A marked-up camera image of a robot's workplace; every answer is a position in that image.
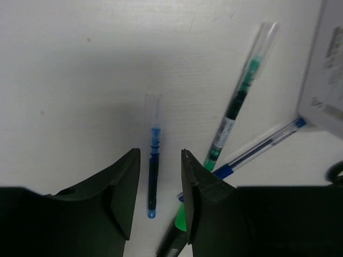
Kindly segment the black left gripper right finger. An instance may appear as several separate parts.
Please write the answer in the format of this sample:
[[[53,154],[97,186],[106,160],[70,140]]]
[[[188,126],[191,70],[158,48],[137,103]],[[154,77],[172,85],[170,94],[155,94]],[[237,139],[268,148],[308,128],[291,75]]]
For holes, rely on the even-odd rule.
[[[232,187],[181,151],[194,256],[342,256],[342,187]]]

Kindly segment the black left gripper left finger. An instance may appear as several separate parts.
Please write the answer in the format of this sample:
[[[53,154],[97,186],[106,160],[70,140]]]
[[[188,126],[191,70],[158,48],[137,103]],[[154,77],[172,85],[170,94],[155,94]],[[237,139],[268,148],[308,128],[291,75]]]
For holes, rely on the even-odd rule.
[[[140,175],[134,148],[55,195],[1,188],[1,256],[122,256]]]

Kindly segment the green highlighter marker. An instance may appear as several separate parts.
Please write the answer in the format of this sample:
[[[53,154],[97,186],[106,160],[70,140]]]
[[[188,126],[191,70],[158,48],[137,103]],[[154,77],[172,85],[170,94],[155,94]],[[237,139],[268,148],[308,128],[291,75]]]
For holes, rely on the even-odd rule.
[[[158,257],[177,257],[187,244],[187,226],[184,204],[181,204],[158,250]]]

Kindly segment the blue ballpoint pen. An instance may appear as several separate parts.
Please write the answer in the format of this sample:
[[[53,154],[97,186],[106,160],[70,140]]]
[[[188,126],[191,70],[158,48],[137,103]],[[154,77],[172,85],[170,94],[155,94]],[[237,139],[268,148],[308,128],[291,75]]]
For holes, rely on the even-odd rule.
[[[214,172],[214,174],[220,179],[225,179],[226,177],[230,176],[241,166],[253,160],[279,142],[283,141],[306,124],[303,118],[297,118],[282,129],[273,133],[268,138],[254,145],[252,148],[250,148],[237,158],[233,159],[231,162],[226,163],[220,168],[214,170],[214,166],[217,163],[219,155],[228,139],[228,136],[230,135],[234,123],[235,120],[225,116],[220,123],[219,129],[215,135],[212,146],[207,153],[204,163],[202,164],[199,161],[196,161],[198,166],[204,167],[208,171]]]

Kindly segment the green ink pen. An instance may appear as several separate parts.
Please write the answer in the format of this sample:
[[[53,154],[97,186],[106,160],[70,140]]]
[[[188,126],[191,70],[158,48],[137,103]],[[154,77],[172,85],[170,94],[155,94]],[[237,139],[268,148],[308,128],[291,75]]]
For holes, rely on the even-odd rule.
[[[208,171],[213,171],[216,162],[218,161],[249,89],[258,72],[261,70],[263,61],[266,60],[266,56],[276,36],[278,28],[279,24],[277,22],[265,22],[259,29],[248,58],[244,63],[235,92],[229,102],[204,161],[203,166]]]

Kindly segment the black handled scissors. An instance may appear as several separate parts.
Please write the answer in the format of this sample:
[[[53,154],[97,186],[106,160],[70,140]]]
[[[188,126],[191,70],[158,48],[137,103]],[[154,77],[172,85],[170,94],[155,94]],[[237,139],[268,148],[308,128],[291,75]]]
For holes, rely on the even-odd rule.
[[[331,166],[326,173],[326,180],[335,186],[342,186],[343,161]]]

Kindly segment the white left storage container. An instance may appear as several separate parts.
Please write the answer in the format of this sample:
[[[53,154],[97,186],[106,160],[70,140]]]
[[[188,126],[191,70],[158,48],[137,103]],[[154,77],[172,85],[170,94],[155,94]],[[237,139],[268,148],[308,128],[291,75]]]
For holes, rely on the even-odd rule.
[[[323,1],[297,111],[342,138],[342,1]]]

